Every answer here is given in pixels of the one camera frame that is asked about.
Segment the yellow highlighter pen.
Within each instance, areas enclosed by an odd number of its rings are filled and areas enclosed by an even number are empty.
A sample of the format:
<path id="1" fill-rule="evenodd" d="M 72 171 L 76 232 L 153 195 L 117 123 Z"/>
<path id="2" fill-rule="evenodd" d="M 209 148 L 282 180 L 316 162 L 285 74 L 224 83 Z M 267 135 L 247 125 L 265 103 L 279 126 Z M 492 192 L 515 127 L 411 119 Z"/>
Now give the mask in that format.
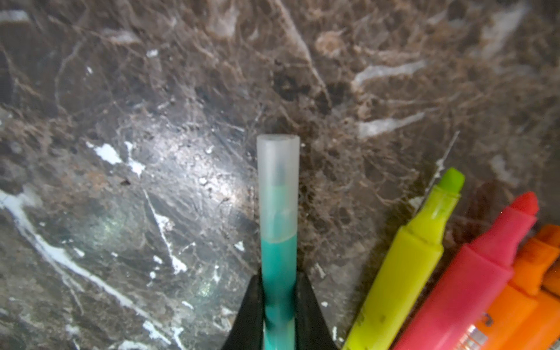
<path id="1" fill-rule="evenodd" d="M 465 176 L 450 168 L 401 226 L 347 335 L 344 349 L 388 349 L 443 255 L 447 222 Z"/>

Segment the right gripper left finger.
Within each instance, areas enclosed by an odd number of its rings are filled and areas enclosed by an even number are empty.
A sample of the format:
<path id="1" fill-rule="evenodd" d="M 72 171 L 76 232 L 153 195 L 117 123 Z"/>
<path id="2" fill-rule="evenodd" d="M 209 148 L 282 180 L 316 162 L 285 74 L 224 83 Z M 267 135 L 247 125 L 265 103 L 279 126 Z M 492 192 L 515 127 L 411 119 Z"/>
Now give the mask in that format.
<path id="1" fill-rule="evenodd" d="M 235 322 L 223 344 L 222 350 L 261 350 L 265 300 L 262 272 L 258 271 L 249 281 Z"/>

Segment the green highlighter pen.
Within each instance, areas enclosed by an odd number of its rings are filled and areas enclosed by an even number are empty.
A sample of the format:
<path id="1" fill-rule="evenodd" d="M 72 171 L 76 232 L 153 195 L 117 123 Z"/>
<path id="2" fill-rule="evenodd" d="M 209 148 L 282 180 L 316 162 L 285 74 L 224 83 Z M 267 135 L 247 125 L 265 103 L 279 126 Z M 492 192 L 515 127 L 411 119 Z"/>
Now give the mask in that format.
<path id="1" fill-rule="evenodd" d="M 295 349 L 300 137 L 257 139 L 264 348 Z"/>

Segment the orange highlighter pen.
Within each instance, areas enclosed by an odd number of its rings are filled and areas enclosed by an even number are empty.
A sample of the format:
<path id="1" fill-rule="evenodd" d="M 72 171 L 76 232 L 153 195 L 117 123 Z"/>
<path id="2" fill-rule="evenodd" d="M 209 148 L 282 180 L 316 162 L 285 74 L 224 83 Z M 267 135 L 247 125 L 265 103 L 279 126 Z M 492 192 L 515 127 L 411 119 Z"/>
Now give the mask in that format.
<path id="1" fill-rule="evenodd" d="M 544 276 L 556 262 L 559 262 L 559 226 L 546 225 L 521 248 L 513 265 L 512 279 L 455 348 L 502 349 L 536 309 Z"/>
<path id="2" fill-rule="evenodd" d="M 559 263 L 545 274 L 537 302 L 502 349 L 559 349 Z"/>

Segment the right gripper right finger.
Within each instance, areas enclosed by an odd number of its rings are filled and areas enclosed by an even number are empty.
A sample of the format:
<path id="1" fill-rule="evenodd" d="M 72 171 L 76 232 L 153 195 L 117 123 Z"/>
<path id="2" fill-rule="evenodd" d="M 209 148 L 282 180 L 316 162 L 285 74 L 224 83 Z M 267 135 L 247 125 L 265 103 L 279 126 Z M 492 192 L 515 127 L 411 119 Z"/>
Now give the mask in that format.
<path id="1" fill-rule="evenodd" d="M 309 277 L 303 271 L 296 275 L 295 345 L 298 350 L 337 350 Z"/>

